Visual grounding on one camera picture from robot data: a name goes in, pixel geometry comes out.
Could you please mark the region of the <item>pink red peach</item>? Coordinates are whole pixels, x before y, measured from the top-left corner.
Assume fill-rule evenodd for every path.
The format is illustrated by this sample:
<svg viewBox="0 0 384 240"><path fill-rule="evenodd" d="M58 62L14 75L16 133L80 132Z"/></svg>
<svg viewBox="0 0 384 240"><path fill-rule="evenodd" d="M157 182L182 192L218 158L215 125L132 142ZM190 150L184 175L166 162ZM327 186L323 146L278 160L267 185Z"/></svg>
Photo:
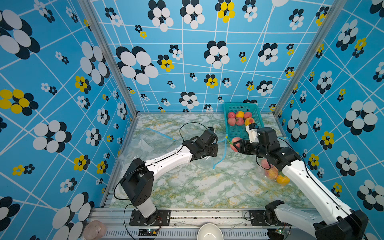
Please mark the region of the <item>pink red peach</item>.
<svg viewBox="0 0 384 240"><path fill-rule="evenodd" d="M266 159L262 159L260 165L266 170L269 170L271 168L270 164Z"/></svg>

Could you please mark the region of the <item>clear zip-top bag blue zipper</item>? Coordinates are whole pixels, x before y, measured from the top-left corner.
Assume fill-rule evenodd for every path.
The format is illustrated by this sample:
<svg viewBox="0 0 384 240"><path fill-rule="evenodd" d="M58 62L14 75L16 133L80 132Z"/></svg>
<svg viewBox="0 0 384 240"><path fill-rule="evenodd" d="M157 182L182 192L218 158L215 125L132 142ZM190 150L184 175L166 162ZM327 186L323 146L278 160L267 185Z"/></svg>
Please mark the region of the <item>clear zip-top bag blue zipper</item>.
<svg viewBox="0 0 384 240"><path fill-rule="evenodd" d="M275 167L279 171L279 175L286 176L283 173L283 168L286 166L290 166L291 162L296 160L296 156L294 154L294 150L291 148L291 146L286 143L285 146L281 146L281 142L279 141L276 143L276 150L272 152L272 155L267 158L259 158L256 157L258 161L258 165L262 168L260 165L262 159L266 159L268 163L270 164L271 168Z"/></svg>

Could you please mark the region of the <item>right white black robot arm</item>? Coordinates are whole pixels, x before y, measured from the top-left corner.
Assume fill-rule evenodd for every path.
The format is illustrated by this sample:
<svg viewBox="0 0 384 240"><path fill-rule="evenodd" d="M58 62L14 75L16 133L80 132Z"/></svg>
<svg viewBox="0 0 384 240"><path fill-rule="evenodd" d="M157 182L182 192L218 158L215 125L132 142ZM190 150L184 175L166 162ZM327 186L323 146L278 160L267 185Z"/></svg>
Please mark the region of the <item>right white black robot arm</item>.
<svg viewBox="0 0 384 240"><path fill-rule="evenodd" d="M248 140L234 142L240 154L265 158L294 183L318 211L318 216L295 209L284 201L266 205L265 218L270 225L279 222L294 226L318 240L362 240L368 224L367 215L351 209L308 170L300 156L279 142L262 145Z"/></svg>

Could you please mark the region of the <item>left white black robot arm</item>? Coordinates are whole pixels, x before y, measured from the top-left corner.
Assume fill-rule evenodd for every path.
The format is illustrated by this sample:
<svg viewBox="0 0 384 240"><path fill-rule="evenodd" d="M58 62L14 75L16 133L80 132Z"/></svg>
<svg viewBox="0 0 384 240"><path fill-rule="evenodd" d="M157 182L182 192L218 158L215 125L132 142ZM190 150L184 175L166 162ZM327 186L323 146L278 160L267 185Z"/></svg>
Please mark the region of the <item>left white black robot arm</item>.
<svg viewBox="0 0 384 240"><path fill-rule="evenodd" d="M133 160L119 184L133 207L143 218L144 225L159 220L159 210L151 199L154 183L164 174L205 157L216 157L219 144L208 145L201 141L185 141L175 150L152 160Z"/></svg>

